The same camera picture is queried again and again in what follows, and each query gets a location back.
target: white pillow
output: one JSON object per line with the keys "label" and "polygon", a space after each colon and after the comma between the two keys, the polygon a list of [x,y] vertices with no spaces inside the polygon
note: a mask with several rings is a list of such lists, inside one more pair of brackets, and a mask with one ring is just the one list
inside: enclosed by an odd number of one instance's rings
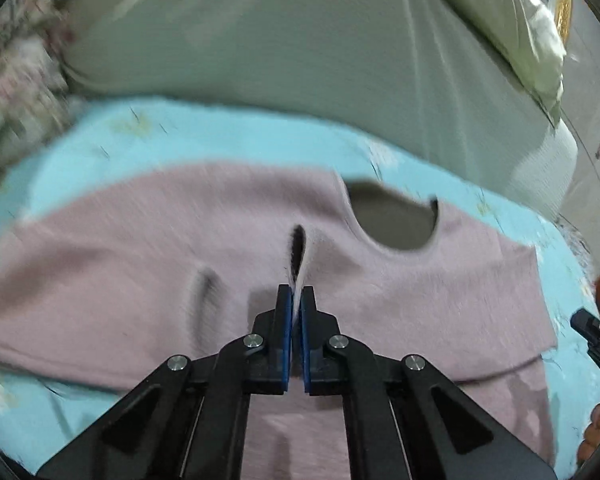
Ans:
{"label": "white pillow", "polygon": [[564,45],[541,0],[448,0],[509,61],[554,126],[560,120]]}

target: metal screw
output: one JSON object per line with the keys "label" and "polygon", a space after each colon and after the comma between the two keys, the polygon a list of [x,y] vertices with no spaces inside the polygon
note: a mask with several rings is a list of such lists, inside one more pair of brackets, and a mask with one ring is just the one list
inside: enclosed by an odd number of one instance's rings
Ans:
{"label": "metal screw", "polygon": [[167,366],[169,367],[169,370],[177,372],[178,370],[182,370],[185,366],[187,366],[187,362],[189,362],[189,360],[184,357],[184,355],[174,355],[169,357]]}
{"label": "metal screw", "polygon": [[247,348],[257,348],[264,343],[264,339],[260,334],[248,334],[244,336],[242,342]]}
{"label": "metal screw", "polygon": [[407,368],[409,370],[413,370],[414,372],[419,372],[420,370],[422,370],[425,367],[426,362],[424,361],[424,359],[417,355],[417,354],[411,354],[411,355],[407,355],[407,357],[404,358],[404,364],[407,365]]}
{"label": "metal screw", "polygon": [[332,335],[329,339],[329,344],[333,348],[346,348],[349,344],[349,339],[345,335]]}

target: sweater neckline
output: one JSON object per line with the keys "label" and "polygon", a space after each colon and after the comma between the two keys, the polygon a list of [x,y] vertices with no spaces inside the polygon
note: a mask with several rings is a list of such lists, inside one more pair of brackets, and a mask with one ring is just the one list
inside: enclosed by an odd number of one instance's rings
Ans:
{"label": "sweater neckline", "polygon": [[[336,175],[336,179],[338,183],[338,193],[341,199],[340,205],[342,209],[342,215],[347,223],[347,226],[349,227],[352,234],[360,242],[365,244],[368,248],[371,248],[373,252],[394,261],[401,260],[404,262],[411,260],[418,260],[422,262],[424,260],[429,260],[430,258],[432,258],[433,254],[436,253],[437,248],[440,244],[440,238],[442,237],[442,233],[444,231],[442,225],[446,222],[447,208],[445,203],[441,202],[437,198],[430,199],[428,203],[419,202],[417,200],[409,198],[408,200],[410,200],[411,202],[421,205],[423,207],[435,205],[437,207],[436,222],[433,227],[433,231],[429,236],[429,239],[422,247],[410,250],[395,249],[376,241],[363,229],[353,211],[353,206],[351,205],[351,199],[349,197],[347,185],[344,183],[344,180],[339,175]],[[379,185],[384,189],[385,192],[393,196],[395,200],[405,200],[406,197],[401,193],[397,192],[396,190],[393,190],[389,187],[385,187],[382,184]]]}

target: light blue blanket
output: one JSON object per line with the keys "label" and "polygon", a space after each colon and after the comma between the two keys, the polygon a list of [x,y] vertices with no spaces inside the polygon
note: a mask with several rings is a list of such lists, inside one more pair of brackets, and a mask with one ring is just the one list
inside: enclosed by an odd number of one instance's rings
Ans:
{"label": "light blue blanket", "polygon": [[[52,146],[13,168],[0,185],[0,233],[15,219],[39,218],[99,187],[155,168],[198,160],[322,166],[344,178],[371,177],[418,198],[454,203],[509,238],[533,244],[542,290],[558,336],[544,357],[558,478],[575,453],[594,405],[600,372],[569,325],[587,281],[560,233],[536,213],[417,160],[347,126],[312,118],[205,107],[161,98],[93,105]],[[91,424],[116,394],[0,370],[0,448],[35,472]]]}

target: pink sweater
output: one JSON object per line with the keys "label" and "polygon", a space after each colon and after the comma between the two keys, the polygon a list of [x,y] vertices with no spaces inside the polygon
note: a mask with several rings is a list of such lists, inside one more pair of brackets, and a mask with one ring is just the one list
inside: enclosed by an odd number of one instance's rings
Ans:
{"label": "pink sweater", "polygon": [[[422,248],[386,247],[327,171],[187,166],[16,226],[0,241],[0,362],[124,390],[172,354],[213,354],[273,308],[297,224],[296,287],[313,285],[343,333],[377,354],[426,356],[551,458],[539,355],[556,341],[534,249],[447,203]],[[254,396],[242,477],[348,478],[338,405],[295,380],[283,397]]]}

